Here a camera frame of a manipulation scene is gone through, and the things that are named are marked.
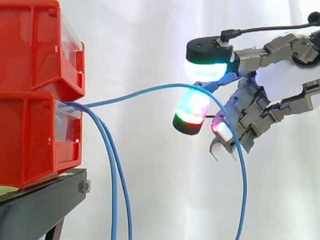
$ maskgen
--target black cable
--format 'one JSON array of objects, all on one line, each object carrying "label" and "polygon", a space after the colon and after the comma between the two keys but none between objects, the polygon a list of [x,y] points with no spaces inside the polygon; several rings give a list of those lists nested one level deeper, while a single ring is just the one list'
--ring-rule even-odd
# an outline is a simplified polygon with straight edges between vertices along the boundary
[{"label": "black cable", "polygon": [[317,27],[320,26],[320,13],[312,12],[308,17],[307,24],[302,25],[293,25],[293,26],[265,26],[265,27],[254,27],[248,29],[229,29],[221,32],[220,39],[228,43],[230,39],[234,39],[242,34],[253,33],[253,32],[261,32],[261,31],[275,31],[275,30],[292,30],[292,29],[305,29],[309,27]]},{"label": "black cable", "polygon": [[240,30],[240,34],[247,34],[253,32],[261,32],[261,31],[274,31],[274,30],[291,30],[291,29],[305,29],[309,27],[318,26],[318,22],[315,23],[307,23],[302,25],[292,25],[292,26],[265,26],[265,27],[254,27],[248,28],[244,30]]}]

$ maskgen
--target green led light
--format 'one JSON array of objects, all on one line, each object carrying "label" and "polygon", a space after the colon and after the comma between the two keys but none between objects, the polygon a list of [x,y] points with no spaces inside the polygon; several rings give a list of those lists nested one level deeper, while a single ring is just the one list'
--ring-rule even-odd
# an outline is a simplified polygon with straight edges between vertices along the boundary
[{"label": "green led light", "polygon": [[202,124],[209,109],[209,97],[197,90],[189,89],[181,98],[176,115],[184,122]]},{"label": "green led light", "polygon": [[227,67],[226,63],[194,64],[185,61],[186,73],[195,82],[219,81],[226,74]]}]

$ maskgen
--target black metal shelf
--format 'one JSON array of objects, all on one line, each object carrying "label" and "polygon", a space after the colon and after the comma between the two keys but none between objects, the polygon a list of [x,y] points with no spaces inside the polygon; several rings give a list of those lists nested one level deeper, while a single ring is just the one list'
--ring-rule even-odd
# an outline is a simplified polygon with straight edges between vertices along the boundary
[{"label": "black metal shelf", "polygon": [[86,169],[0,196],[0,240],[59,239],[63,219],[85,198]]}]

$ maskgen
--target metal bolt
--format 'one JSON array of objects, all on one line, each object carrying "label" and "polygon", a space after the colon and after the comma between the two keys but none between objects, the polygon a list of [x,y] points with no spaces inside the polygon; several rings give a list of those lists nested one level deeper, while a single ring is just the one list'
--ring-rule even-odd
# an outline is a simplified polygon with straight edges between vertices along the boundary
[{"label": "metal bolt", "polygon": [[83,182],[81,182],[80,188],[79,188],[80,193],[88,194],[88,193],[90,193],[90,190],[91,190],[91,181],[90,180],[84,180]]}]

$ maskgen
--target transparent drawer front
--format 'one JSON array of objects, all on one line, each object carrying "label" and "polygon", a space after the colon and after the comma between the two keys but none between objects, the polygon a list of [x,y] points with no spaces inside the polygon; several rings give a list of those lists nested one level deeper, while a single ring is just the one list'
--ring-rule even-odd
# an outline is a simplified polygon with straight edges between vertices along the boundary
[{"label": "transparent drawer front", "polygon": [[79,142],[81,112],[62,102],[55,103],[55,141]]},{"label": "transparent drawer front", "polygon": [[64,57],[76,68],[76,53],[83,50],[82,44],[63,14],[61,14],[61,41]]}]

